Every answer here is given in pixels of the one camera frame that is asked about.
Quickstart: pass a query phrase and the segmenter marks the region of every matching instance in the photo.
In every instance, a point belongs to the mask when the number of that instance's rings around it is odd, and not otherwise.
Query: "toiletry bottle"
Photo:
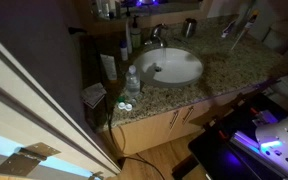
[[[223,30],[222,33],[222,38],[226,38],[226,36],[232,31],[232,29],[234,28],[234,24],[235,24],[236,20],[230,22],[230,24]]]
[[[246,25],[244,26],[243,31],[241,32],[241,34],[238,36],[237,40],[235,41],[235,43],[233,44],[233,47],[231,48],[231,50],[233,50],[235,48],[235,46],[237,45],[237,43],[242,39],[242,37],[251,29],[251,27],[253,26],[257,16],[258,16],[259,12],[258,10],[254,10],[252,13],[251,18],[248,20],[248,22],[246,23]]]
[[[115,1],[116,19],[121,19],[121,2]]]
[[[131,28],[131,39],[133,48],[139,48],[141,46],[141,29],[138,28],[136,18],[138,18],[138,16],[134,16],[134,21]]]
[[[126,44],[127,44],[127,52],[132,54],[132,41],[131,41],[131,34],[130,34],[130,26],[129,26],[129,19],[126,19],[125,23],[125,35],[126,35]]]
[[[121,49],[122,60],[126,61],[128,59],[126,41],[124,40],[120,41],[120,49]]]
[[[116,82],[117,73],[116,73],[114,57],[104,55],[104,54],[100,54],[100,56],[101,56],[102,63],[104,65],[104,69],[105,69],[108,80],[110,80],[111,82]]]
[[[110,12],[110,1],[109,0],[101,0],[102,5],[102,14],[104,18],[109,18]]]
[[[130,66],[126,73],[126,95],[132,99],[140,94],[140,74],[134,65]]]

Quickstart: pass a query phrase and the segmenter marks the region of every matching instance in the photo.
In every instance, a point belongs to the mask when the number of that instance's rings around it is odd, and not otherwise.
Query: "wooden floor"
[[[188,143],[197,137],[195,133],[157,147],[151,148],[139,153],[146,161],[156,166],[165,180],[172,180],[172,168],[185,159],[190,152],[187,148]],[[107,178],[107,180],[160,180],[160,175],[151,167],[144,163],[126,159],[122,172],[116,177]],[[206,180],[205,170],[200,165],[193,169],[184,180]]]

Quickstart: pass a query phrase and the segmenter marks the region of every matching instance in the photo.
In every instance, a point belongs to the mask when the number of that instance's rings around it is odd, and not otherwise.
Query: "black cable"
[[[131,157],[125,157],[125,158],[126,158],[126,159],[131,159],[131,160],[134,160],[134,161],[139,161],[139,162],[142,162],[142,163],[144,163],[144,164],[150,165],[151,167],[153,167],[153,168],[158,172],[158,174],[161,176],[161,178],[162,178],[163,180],[165,180],[165,178],[164,178],[163,174],[161,173],[161,171],[159,171],[159,170],[157,169],[157,167],[155,167],[153,164],[147,162],[145,159],[140,160],[140,159],[131,158]]]
[[[145,161],[145,162],[147,162],[142,156],[140,156],[138,153],[136,153],[136,155],[140,158],[140,159],[142,159],[143,161]]]
[[[115,142],[115,139],[113,138],[113,133],[112,133],[112,115],[107,115],[107,118],[108,118],[108,131],[109,131],[109,134],[110,134],[110,138],[115,146],[115,149],[118,150],[117,148],[117,144]],[[135,159],[135,158],[131,158],[131,157],[125,157],[126,159],[131,159],[131,160],[135,160],[135,161],[139,161],[139,162],[142,162],[144,164],[147,164],[147,165],[150,165],[151,167],[153,167],[157,172],[158,174],[161,176],[161,178],[163,180],[165,180],[163,174],[161,173],[160,170],[157,169],[157,167],[155,167],[153,164],[151,164],[150,162],[146,161],[142,156],[140,156],[138,153],[136,153],[136,155],[141,158],[142,160],[140,159]]]

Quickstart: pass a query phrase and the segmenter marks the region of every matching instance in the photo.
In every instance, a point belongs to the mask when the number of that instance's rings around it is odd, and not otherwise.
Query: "tub faucet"
[[[166,47],[167,43],[166,41],[161,37],[161,30],[162,29],[168,29],[168,27],[166,26],[166,24],[158,24],[156,25],[152,32],[151,32],[151,36],[150,39],[147,40],[144,44],[145,45],[150,45],[150,44],[155,44],[155,43],[159,43],[161,47]]]

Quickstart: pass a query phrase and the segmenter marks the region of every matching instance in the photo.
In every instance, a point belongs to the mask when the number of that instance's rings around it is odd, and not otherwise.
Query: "sink basin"
[[[139,56],[134,65],[144,83],[162,88],[196,83],[203,72],[203,65],[197,57],[175,48],[148,51]]]

